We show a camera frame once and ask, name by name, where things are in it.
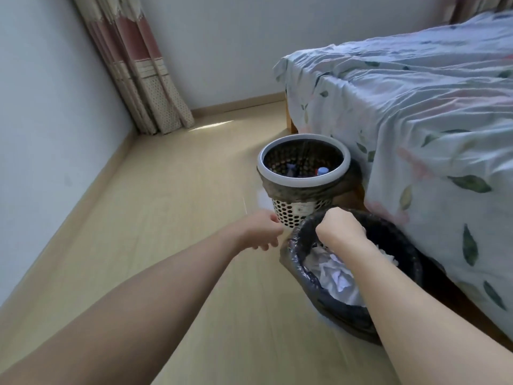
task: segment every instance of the bed sheet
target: bed sheet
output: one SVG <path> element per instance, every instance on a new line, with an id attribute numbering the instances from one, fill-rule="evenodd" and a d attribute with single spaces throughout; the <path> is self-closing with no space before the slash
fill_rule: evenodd
<path id="1" fill-rule="evenodd" d="M 274 72 L 300 132 L 361 165 L 400 226 L 513 339 L 513 13 L 295 52 Z"/>

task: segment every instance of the label on trash can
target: label on trash can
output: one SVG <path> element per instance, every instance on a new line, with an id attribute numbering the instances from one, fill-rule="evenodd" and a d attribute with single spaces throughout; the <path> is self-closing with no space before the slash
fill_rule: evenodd
<path id="1" fill-rule="evenodd" d="M 307 216 L 314 213 L 315 209 L 316 204 L 314 202 L 292 204 L 292 214 L 294 215 Z"/>

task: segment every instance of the curtain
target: curtain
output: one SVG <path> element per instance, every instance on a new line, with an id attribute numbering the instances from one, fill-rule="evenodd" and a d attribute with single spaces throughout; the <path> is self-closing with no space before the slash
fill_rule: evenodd
<path id="1" fill-rule="evenodd" d="M 140 0 L 75 3 L 139 131 L 191 127 L 192 114 L 171 81 Z"/>

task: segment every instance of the hand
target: hand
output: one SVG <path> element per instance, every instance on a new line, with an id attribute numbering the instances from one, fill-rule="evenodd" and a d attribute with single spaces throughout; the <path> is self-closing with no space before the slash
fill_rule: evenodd
<path id="1" fill-rule="evenodd" d="M 365 236 L 365 228 L 356 220 L 351 212 L 341 208 L 331 208 L 324 215 L 323 221 L 317 226 L 319 240 L 331 250 L 346 252 L 360 244 L 370 243 Z"/>
<path id="2" fill-rule="evenodd" d="M 250 214 L 234 224 L 234 229 L 240 233 L 241 249 L 249 247 L 269 249 L 269 245 L 278 247 L 278 236 L 283 233 L 283 225 L 278 216 L 270 210 L 261 209 Z"/>

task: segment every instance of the trash can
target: trash can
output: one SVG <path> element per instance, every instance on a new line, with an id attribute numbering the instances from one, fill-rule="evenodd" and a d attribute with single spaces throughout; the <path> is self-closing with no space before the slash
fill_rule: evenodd
<path id="1" fill-rule="evenodd" d="M 333 197 L 356 187 L 358 180 L 343 181 L 350 166 L 351 155 L 343 143 L 317 134 L 281 137 L 265 146 L 257 161 L 264 189 L 279 220 L 288 227 L 297 226 L 314 211 L 330 206 Z M 319 168 L 329 172 L 317 175 Z M 359 167 L 355 170 L 360 178 Z"/>
<path id="2" fill-rule="evenodd" d="M 348 305 L 331 297 L 303 261 L 317 243 L 316 227 L 327 209 L 311 214 L 297 226 L 280 250 L 280 263 L 296 278 L 315 308 L 333 323 L 360 339 L 381 344 L 367 308 Z M 371 213 L 348 209 L 366 229 L 367 238 L 394 256 L 398 268 L 422 287 L 422 265 L 417 249 L 399 229 Z"/>

